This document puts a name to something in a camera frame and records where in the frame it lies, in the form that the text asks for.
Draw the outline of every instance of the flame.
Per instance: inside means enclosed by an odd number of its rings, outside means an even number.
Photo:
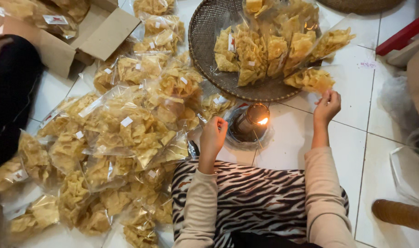
[[[259,121],[258,124],[265,125],[267,123],[267,118],[264,118],[263,120]]]

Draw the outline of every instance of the round basket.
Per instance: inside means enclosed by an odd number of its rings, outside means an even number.
[[[396,7],[404,0],[318,0],[318,2],[343,13],[376,14]]]
[[[299,93],[300,89],[285,85],[281,78],[266,78],[254,85],[238,87],[237,72],[215,73],[213,50],[216,19],[239,11],[242,11],[242,0],[203,0],[197,7],[188,29],[190,56],[194,65],[217,88],[246,101],[279,101]]]

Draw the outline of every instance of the clear plastic container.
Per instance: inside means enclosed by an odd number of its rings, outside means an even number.
[[[419,202],[419,148],[394,149],[390,152],[390,165],[397,192]]]

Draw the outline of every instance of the zebra print pants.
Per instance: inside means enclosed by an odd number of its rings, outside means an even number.
[[[180,163],[172,182],[174,240],[183,226],[186,193],[198,161]],[[252,232],[307,242],[303,170],[271,170],[216,161],[218,173],[215,247],[234,247],[230,233]],[[349,200],[342,189],[345,208]]]

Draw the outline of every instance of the black pants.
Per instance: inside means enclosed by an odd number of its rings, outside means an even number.
[[[27,125],[34,85],[44,69],[30,42],[16,35],[7,36],[14,42],[0,53],[0,165],[18,149],[20,128]]]

